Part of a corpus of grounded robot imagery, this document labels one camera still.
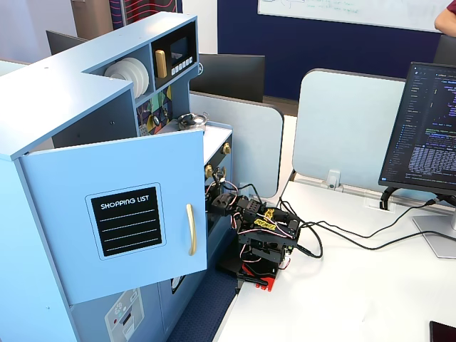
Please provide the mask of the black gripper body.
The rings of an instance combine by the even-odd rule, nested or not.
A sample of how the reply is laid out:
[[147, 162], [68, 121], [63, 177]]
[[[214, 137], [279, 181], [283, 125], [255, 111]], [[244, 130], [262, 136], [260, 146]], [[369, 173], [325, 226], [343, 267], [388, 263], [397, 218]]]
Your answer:
[[233, 193], [222, 193], [211, 202], [208, 213], [222, 217], [233, 215], [237, 210], [238, 199]]

